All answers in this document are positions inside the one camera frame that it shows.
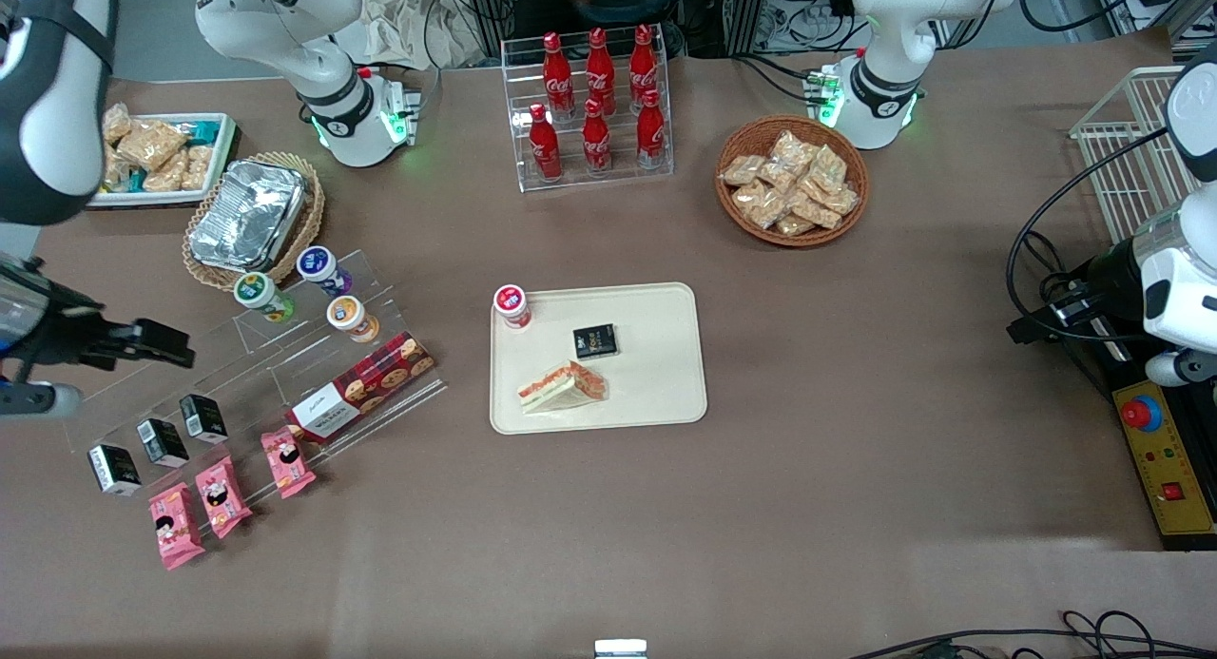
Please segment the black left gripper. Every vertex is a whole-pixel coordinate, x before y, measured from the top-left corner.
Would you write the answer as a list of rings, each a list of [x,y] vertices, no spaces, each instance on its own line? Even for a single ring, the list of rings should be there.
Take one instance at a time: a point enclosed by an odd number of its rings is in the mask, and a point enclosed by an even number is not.
[[[1045,308],[1058,322],[1106,322],[1118,337],[1143,337],[1144,301],[1142,272],[1133,248],[1133,239],[1115,242],[1103,253],[1090,257],[1082,266],[1086,294],[1066,294],[1051,300]],[[1013,344],[1060,342],[1051,329],[1020,317],[1009,322],[1006,335]]]

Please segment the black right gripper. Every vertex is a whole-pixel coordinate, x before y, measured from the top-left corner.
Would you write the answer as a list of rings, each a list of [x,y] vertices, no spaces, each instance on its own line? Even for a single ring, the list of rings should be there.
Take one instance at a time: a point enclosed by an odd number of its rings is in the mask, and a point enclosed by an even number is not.
[[[88,348],[106,330],[103,305],[50,281],[43,259],[4,255],[1,289],[2,361],[17,361],[18,380],[28,380],[35,367],[77,364],[83,352],[86,367],[95,369],[116,369],[118,361],[159,361],[185,369],[195,364],[187,334],[155,320],[110,328],[122,350]]]

